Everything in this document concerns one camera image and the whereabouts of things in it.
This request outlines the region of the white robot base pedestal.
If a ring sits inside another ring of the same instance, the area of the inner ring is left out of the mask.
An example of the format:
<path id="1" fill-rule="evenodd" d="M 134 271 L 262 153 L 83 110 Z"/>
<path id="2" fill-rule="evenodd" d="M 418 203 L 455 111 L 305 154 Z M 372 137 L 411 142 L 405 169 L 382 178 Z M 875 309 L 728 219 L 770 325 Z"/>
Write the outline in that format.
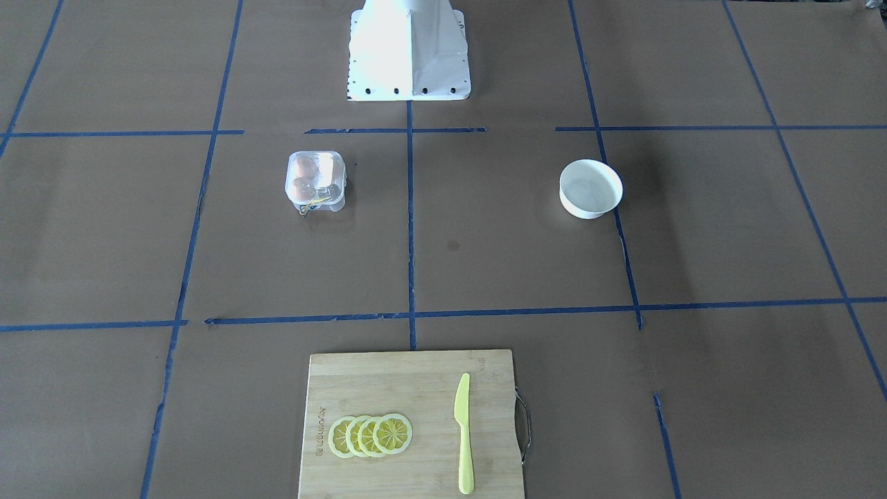
<path id="1" fill-rule="evenodd" d="M 349 28 L 350 101 L 470 98 L 466 22 L 451 2 L 367 1 Z"/>

